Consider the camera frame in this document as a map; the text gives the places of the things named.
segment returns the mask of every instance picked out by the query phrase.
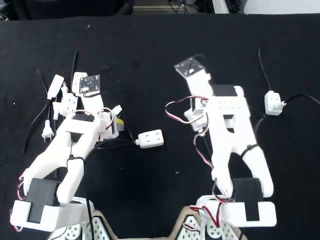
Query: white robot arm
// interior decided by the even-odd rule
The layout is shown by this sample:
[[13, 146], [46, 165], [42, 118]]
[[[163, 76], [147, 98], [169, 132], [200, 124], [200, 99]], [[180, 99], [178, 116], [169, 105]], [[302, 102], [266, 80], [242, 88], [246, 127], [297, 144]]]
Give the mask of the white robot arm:
[[[174, 67], [185, 78], [194, 96], [184, 116], [192, 122], [194, 131], [204, 135], [206, 131], [203, 129], [208, 129], [213, 150], [212, 179], [222, 193], [219, 199], [228, 199], [220, 201], [214, 193], [198, 199], [194, 208], [200, 213], [204, 226], [212, 223], [207, 221], [209, 215], [218, 210], [219, 220], [235, 227], [274, 226], [277, 223], [275, 206], [263, 201], [263, 198], [272, 196], [274, 185], [265, 155], [256, 141], [243, 89], [233, 85], [213, 85], [211, 75], [195, 57]], [[228, 167], [231, 153], [242, 157], [252, 178], [231, 179]]]
[[[47, 149], [20, 176], [26, 198], [14, 202], [12, 225], [52, 232], [89, 219], [86, 199], [74, 195], [84, 176], [84, 160], [96, 143], [119, 135], [116, 115], [121, 107], [104, 107], [100, 95], [82, 101], [91, 113], [85, 107], [67, 115]], [[67, 168], [62, 182], [44, 179], [60, 167]], [[89, 208], [94, 211], [92, 202]]]

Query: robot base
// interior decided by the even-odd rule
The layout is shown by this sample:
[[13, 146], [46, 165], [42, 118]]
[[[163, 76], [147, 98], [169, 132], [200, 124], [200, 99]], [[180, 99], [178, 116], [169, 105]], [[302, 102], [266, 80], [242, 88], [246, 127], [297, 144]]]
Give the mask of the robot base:
[[[95, 240], [120, 240], [112, 231], [105, 217], [101, 212], [95, 211], [92, 218], [94, 228], [94, 239]], [[198, 231], [190, 231], [183, 227], [183, 223], [186, 223], [194, 228], [200, 228], [200, 216], [194, 211], [190, 210], [189, 207], [184, 207], [180, 212], [177, 221], [173, 227], [173, 230], [168, 237], [157, 237], [157, 240], [201, 240], [200, 233]], [[206, 239], [214, 240], [238, 240], [241, 231], [238, 228], [230, 227], [228, 224], [221, 224], [218, 229], [212, 222], [209, 228], [206, 229]], [[82, 224], [62, 227], [55, 230], [50, 237], [54, 240], [91, 240], [91, 229], [89, 222], [83, 222]], [[152, 240], [152, 238], [131, 238], [132, 240]], [[245, 235], [242, 236], [241, 240], [248, 240]]]

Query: black tablecloth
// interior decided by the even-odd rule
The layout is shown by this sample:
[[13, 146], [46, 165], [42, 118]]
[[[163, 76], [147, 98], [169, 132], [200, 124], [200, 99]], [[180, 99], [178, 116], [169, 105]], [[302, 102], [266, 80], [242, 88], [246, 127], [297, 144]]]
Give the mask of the black tablecloth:
[[[88, 197], [120, 238], [159, 237], [171, 232], [183, 206], [211, 192], [210, 169], [192, 145], [190, 126], [164, 113], [167, 102], [187, 96], [173, 65], [194, 54], [206, 56], [216, 84], [244, 88], [248, 103], [264, 110], [268, 88], [286, 99], [306, 93], [320, 99], [320, 15], [183, 15], [78, 17], [0, 22], [0, 229], [3, 239], [44, 239], [48, 233], [14, 233], [9, 209], [17, 199], [17, 176], [46, 145], [44, 119], [27, 129], [46, 102], [36, 74], [47, 85], [53, 76], [70, 85], [75, 50], [77, 71], [101, 75], [105, 106], [121, 104], [134, 134], [162, 129], [164, 147], [128, 146], [97, 150], [87, 164]], [[186, 110], [182, 104], [180, 112]], [[252, 112], [252, 123], [260, 118]], [[319, 213], [318, 137], [320, 108], [297, 99], [278, 117], [262, 122], [257, 140], [274, 182], [276, 227], [247, 228], [249, 239], [300, 239], [317, 233]], [[234, 157], [234, 177], [248, 171]]]

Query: black chair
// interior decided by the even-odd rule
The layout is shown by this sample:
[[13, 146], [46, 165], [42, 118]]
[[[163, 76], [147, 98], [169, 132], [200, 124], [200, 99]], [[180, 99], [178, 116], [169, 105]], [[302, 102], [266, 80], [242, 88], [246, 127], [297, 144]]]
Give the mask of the black chair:
[[11, 0], [20, 20], [128, 15], [134, 0]]

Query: white plug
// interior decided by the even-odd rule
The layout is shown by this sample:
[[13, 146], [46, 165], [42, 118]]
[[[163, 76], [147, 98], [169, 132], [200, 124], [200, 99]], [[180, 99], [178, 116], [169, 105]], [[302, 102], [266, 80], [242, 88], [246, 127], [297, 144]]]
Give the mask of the white plug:
[[62, 97], [66, 96], [66, 94], [69, 92], [69, 88], [67, 87], [66, 82], [64, 81], [61, 87]]
[[278, 116], [282, 113], [282, 109], [286, 103], [281, 101], [280, 95], [274, 91], [268, 91], [264, 95], [265, 114]]
[[51, 100], [58, 95], [63, 82], [64, 82], [64, 78], [62, 76], [59, 76], [57, 74], [54, 76], [48, 90], [47, 99]]
[[60, 102], [54, 101], [52, 103], [53, 105], [53, 120], [58, 120], [59, 118], [59, 112], [60, 112]]
[[147, 149], [164, 144], [164, 136], [160, 129], [153, 131], [146, 131], [138, 135], [138, 139], [135, 140], [136, 145], [140, 145], [140, 148]]
[[52, 129], [50, 127], [50, 120], [45, 120], [44, 129], [43, 129], [42, 134], [41, 134], [41, 136], [44, 139], [44, 142], [46, 142], [46, 139], [48, 139], [48, 138], [50, 138], [50, 140], [51, 140], [51, 137], [53, 137], [54, 135], [55, 134], [54, 134], [54, 132], [52, 131]]

